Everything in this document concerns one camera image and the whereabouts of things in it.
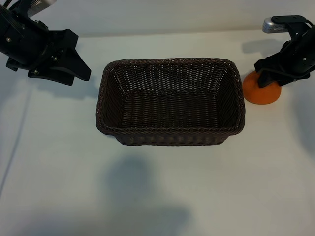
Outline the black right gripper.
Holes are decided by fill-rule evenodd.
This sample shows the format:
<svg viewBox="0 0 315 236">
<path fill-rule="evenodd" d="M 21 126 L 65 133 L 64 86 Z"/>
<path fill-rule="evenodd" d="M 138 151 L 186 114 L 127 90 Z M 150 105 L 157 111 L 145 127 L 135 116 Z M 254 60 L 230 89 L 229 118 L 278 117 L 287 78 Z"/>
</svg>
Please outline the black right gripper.
<svg viewBox="0 0 315 236">
<path fill-rule="evenodd" d="M 273 82 L 284 86 L 310 78 L 315 69 L 315 26 L 312 23 L 271 23 L 270 32 L 288 32 L 290 40 L 281 50 L 258 60 L 254 68 L 259 77 L 258 86 L 264 88 Z"/>
</svg>

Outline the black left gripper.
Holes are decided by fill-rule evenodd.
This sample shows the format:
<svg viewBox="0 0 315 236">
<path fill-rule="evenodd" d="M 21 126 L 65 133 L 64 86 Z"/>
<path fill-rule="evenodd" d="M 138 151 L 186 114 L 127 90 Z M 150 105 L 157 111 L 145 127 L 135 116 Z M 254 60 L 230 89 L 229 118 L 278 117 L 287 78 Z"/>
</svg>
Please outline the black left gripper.
<svg viewBox="0 0 315 236">
<path fill-rule="evenodd" d="M 28 70 L 29 78 L 68 86 L 75 78 L 88 81 L 92 71 L 75 49 L 79 36 L 69 29 L 49 31 L 44 23 L 31 19 L 48 7 L 49 4 L 0 6 L 0 52 L 8 56 L 6 67 Z M 54 46 L 66 49 L 44 62 L 49 37 Z"/>
</svg>

